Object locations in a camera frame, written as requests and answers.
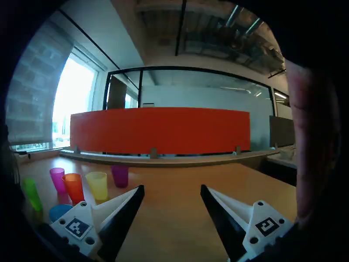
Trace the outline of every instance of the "finger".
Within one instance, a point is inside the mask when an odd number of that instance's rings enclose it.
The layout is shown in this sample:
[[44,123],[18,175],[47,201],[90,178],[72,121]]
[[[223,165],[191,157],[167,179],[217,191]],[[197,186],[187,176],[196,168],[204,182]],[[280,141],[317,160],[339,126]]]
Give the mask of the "finger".
[[324,72],[286,61],[297,145],[297,211],[306,225],[331,168],[335,136],[334,89]]

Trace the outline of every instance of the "orange cup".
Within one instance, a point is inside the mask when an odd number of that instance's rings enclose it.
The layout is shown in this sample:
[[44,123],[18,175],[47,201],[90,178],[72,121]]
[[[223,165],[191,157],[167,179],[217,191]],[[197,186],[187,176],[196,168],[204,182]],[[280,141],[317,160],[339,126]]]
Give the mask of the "orange cup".
[[65,174],[62,176],[62,180],[74,204],[85,200],[84,192],[82,191],[81,175],[76,173]]

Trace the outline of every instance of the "ceiling light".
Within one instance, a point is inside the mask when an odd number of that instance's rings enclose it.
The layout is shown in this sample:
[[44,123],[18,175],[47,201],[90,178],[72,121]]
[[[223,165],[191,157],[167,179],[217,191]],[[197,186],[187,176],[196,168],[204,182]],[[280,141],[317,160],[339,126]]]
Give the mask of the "ceiling light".
[[276,94],[277,96],[282,97],[284,99],[287,99],[287,97],[285,97],[284,95],[281,95],[280,93],[275,92],[274,94]]
[[251,91],[246,90],[246,89],[243,89],[243,88],[235,88],[235,87],[223,87],[223,86],[221,86],[221,88],[223,88],[223,89],[233,89],[233,90],[243,90],[243,91],[247,91],[248,93],[250,93],[250,94],[251,94]]

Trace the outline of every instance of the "green cup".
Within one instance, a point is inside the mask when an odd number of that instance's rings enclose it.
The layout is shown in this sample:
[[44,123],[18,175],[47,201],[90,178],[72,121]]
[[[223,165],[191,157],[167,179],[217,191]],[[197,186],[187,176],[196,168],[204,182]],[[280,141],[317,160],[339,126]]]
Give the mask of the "green cup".
[[23,187],[33,208],[36,211],[42,210],[42,204],[38,195],[38,191],[36,190],[35,180],[32,178],[25,179],[23,181]]

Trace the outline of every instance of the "exposed ceiling pipe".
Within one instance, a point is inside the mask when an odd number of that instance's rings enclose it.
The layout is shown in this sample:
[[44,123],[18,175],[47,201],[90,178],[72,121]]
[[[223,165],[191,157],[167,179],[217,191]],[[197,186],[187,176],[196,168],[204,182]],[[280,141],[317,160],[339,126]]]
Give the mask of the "exposed ceiling pipe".
[[225,27],[232,27],[235,24],[236,18],[239,16],[241,11],[243,10],[243,7],[240,7],[239,5],[236,5],[233,9],[228,21],[225,24]]
[[264,23],[260,18],[257,18],[254,23],[250,26],[249,29],[246,30],[245,36],[250,36],[255,30],[259,28],[259,26]]

